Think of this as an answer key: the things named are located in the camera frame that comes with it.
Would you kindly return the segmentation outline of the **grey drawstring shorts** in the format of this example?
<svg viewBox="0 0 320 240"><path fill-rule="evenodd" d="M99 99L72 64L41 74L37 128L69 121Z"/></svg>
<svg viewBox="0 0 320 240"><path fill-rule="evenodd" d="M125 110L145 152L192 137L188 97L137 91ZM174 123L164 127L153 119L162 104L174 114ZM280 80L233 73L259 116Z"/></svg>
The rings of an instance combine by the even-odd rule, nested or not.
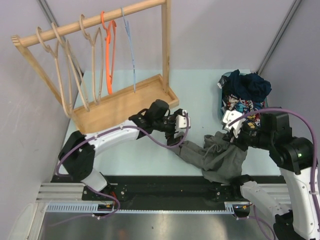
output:
<svg viewBox="0 0 320 240"><path fill-rule="evenodd" d="M203 146L186 140L171 151L184 162L201 170L210 181L228 185L242 175L242 165L248 152L225 140L227 135L217 131L203 136Z"/></svg>

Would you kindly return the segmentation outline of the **light blue wire hanger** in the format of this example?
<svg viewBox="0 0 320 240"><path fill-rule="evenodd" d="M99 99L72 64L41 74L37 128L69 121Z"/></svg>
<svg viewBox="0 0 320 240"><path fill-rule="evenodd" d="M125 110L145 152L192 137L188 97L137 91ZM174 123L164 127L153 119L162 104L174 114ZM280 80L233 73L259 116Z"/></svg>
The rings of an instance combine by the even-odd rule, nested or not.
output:
<svg viewBox="0 0 320 240"><path fill-rule="evenodd" d="M130 56L131 56L131 62L132 62L132 72L133 72L133 92L135 93L137 77L136 77L135 56L134 56L134 49L133 49L133 43L131 38L131 32L130 32L130 25L129 25L129 22L126 20L124 9L122 7L120 9L121 9L122 19L124 22L124 27L127 34L128 42L129 42Z"/></svg>

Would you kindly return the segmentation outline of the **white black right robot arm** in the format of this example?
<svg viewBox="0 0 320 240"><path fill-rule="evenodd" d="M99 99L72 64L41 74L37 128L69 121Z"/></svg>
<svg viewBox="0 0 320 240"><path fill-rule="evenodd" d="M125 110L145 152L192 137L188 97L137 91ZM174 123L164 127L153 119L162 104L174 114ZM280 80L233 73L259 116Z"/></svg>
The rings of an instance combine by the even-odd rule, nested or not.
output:
<svg viewBox="0 0 320 240"><path fill-rule="evenodd" d="M249 175L232 181L231 196L249 200L268 217L277 239L318 240L318 143L310 123L298 113L276 107L247 114L227 110L221 122L232 144L242 150L252 147L269 152L285 180L291 206L276 201Z"/></svg>

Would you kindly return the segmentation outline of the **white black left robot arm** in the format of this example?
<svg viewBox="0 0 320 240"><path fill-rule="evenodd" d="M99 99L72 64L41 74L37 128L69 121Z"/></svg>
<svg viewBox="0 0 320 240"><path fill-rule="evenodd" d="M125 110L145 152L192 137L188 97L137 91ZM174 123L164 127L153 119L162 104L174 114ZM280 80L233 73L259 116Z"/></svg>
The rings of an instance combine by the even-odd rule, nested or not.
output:
<svg viewBox="0 0 320 240"><path fill-rule="evenodd" d="M85 184L98 199L105 200L110 196L111 188L106 177L94 168L95 158L99 154L142 137L152 140L154 131L165 134L164 148L173 149L186 138L185 134L178 135L178 131L188 132L190 127L191 120L186 110L179 108L171 112L167 102L157 99L149 108L142 109L116 126L87 134L74 131L58 155L55 172L58 174L60 168L64 167L66 177Z"/></svg>

